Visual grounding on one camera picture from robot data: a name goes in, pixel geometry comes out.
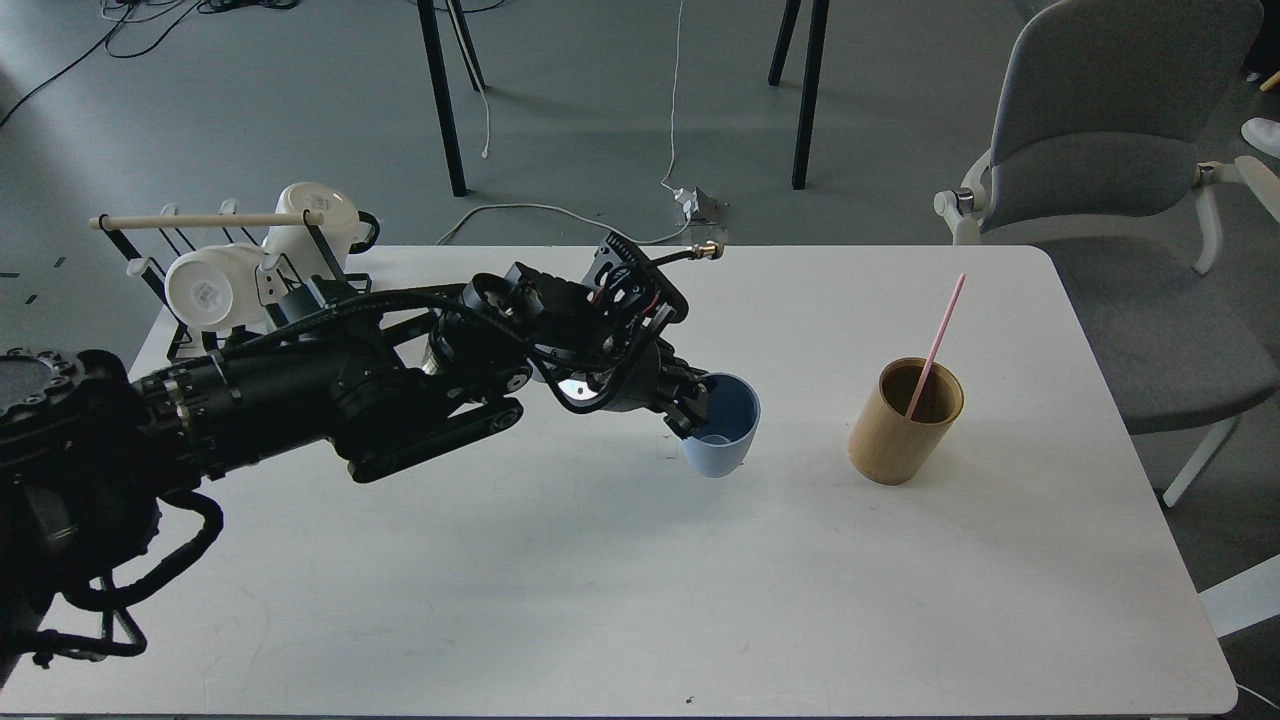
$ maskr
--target office chair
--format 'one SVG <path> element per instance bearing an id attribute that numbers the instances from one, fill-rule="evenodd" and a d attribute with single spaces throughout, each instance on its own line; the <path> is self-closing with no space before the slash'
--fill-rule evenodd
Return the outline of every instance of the office chair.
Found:
<path id="1" fill-rule="evenodd" d="M 991 149 L 933 200 L 952 242 L 969 245 L 1033 218 L 1155 215 L 1192 193 L 1203 246 L 1190 268 L 1138 237 L 1033 243 L 1057 268 L 1129 433 L 1210 428 L 1166 506 L 1280 386 L 1271 356 L 1199 282 L 1222 247 L 1215 184 L 1248 186 L 1280 220 L 1280 179 L 1261 161 L 1197 163 L 1193 145 L 1261 22 L 1256 0 L 1051 5 L 1014 45 Z"/>

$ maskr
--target white cup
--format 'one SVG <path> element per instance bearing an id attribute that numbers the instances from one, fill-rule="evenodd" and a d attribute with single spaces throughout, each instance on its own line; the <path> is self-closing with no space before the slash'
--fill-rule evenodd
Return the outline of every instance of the white cup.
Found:
<path id="1" fill-rule="evenodd" d="M 338 266 L 344 266 L 347 252 L 360 231 L 360 211 L 356 205 L 344 193 L 317 182 L 297 182 L 280 192 L 275 204 L 276 213 L 296 214 L 303 210 L 324 215 L 320 232 L 329 241 L 329 250 L 338 260 Z M 262 240 L 262 249 L 273 256 L 270 265 L 297 275 L 292 279 L 303 282 L 312 275 L 334 279 L 306 225 L 271 228 Z M 288 261 L 280 259 L 283 255 L 288 256 Z"/>
<path id="2" fill-rule="evenodd" d="M 257 296 L 257 266 L 264 255 L 261 249 L 241 243 L 187 252 L 165 273 L 169 309 L 197 331 L 229 331 L 265 320 Z"/>
<path id="3" fill-rule="evenodd" d="M 710 373 L 707 423 L 681 441 L 685 459 L 701 475 L 723 478 L 737 469 L 760 424 L 760 398 L 742 378 Z"/>

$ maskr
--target brass connector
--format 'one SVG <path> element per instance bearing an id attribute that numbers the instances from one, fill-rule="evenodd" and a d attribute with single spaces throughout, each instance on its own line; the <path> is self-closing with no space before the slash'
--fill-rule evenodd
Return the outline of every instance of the brass connector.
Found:
<path id="1" fill-rule="evenodd" d="M 724 245 L 708 240 L 707 242 L 699 242 L 698 245 L 690 246 L 689 251 L 694 254 L 694 260 L 701 260 L 703 258 L 719 260 L 724 256 Z"/>

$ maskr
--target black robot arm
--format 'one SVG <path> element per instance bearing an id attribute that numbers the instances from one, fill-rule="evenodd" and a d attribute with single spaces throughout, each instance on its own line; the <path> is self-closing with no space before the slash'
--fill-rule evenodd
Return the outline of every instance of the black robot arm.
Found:
<path id="1" fill-rule="evenodd" d="M 102 351 L 0 356 L 0 685 L 23 653 L 47 666 L 146 648 L 128 607 L 221 529 L 218 505 L 195 492 L 205 478 L 328 439 L 356 482 L 372 482 L 511 428 L 524 411 L 511 395 L 535 377 L 568 411 L 648 409 L 689 436 L 705 421 L 705 373 L 659 337 L 689 313 L 659 266 L 721 252 L 650 260 L 611 234 L 581 282 L 521 263 L 466 284 L 366 295 L 317 277 L 269 307 L 278 329 L 133 383 Z M 413 315 L 384 327 L 401 311 Z M 422 366 L 406 365 L 397 347 L 421 336 Z M 116 588 L 111 570 L 146 551 L 159 502 L 204 527 Z M 58 593 L 102 614 L 102 637 L 38 630 Z M 116 623 L 128 642 L 114 638 Z"/>

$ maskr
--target chair leg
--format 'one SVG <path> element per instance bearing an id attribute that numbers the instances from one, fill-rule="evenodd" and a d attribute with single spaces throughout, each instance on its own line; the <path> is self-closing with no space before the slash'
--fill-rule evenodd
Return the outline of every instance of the chair leg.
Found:
<path id="1" fill-rule="evenodd" d="M 791 36 L 796 32 L 796 18 L 800 15 L 800 0 L 787 0 L 782 10 L 782 26 L 778 27 L 778 42 L 773 46 L 773 63 L 769 64 L 769 85 L 777 87 L 782 82 L 782 65 L 787 61 L 791 49 Z"/>
<path id="2" fill-rule="evenodd" d="M 1201 593 L 1217 637 L 1280 615 L 1280 555 Z"/>
<path id="3" fill-rule="evenodd" d="M 1178 503 L 1178 500 L 1183 497 L 1184 492 L 1187 492 L 1187 487 L 1204 471 L 1204 468 L 1207 468 L 1213 460 L 1217 451 L 1222 450 L 1222 446 L 1226 445 L 1226 441 L 1239 425 L 1240 416 L 1236 415 L 1210 427 L 1208 434 L 1204 436 L 1204 439 L 1201 441 L 1196 452 L 1192 452 L 1190 459 L 1187 460 L 1187 464 L 1183 465 L 1178 477 L 1174 478 L 1174 482 L 1169 486 L 1169 489 L 1166 489 L 1165 495 L 1161 496 L 1165 501 L 1165 507 L 1172 507 Z"/>
<path id="4" fill-rule="evenodd" d="M 818 106 L 818 78 L 822 74 L 822 46 L 827 40 L 829 6 L 831 0 L 813 0 L 809 53 L 804 63 L 804 86 L 800 88 L 800 127 L 796 129 L 796 154 L 791 164 L 792 190 L 804 190 L 809 174 L 809 145 L 813 142 L 813 115 Z"/>
<path id="5" fill-rule="evenodd" d="M 458 150 L 458 129 L 453 123 L 453 102 L 449 100 L 449 81 L 444 72 L 444 51 L 440 50 L 440 28 L 435 22 L 434 5 L 419 3 L 417 19 L 422 26 L 426 67 L 431 76 L 435 114 L 440 120 L 440 141 L 444 145 L 444 161 L 449 167 L 449 184 L 453 196 L 462 197 L 467 193 L 467 181 L 462 174 L 462 152 Z"/>
<path id="6" fill-rule="evenodd" d="M 471 90 L 480 92 L 488 90 L 484 83 L 484 74 L 480 73 L 480 60 L 476 59 L 476 49 L 471 45 L 471 32 L 467 29 L 467 17 L 462 12 L 458 0 L 445 0 L 445 9 L 449 12 L 449 22 L 453 23 L 453 35 L 458 38 L 458 49 L 462 50 L 462 60 L 467 65 L 467 77 L 471 78 Z"/>

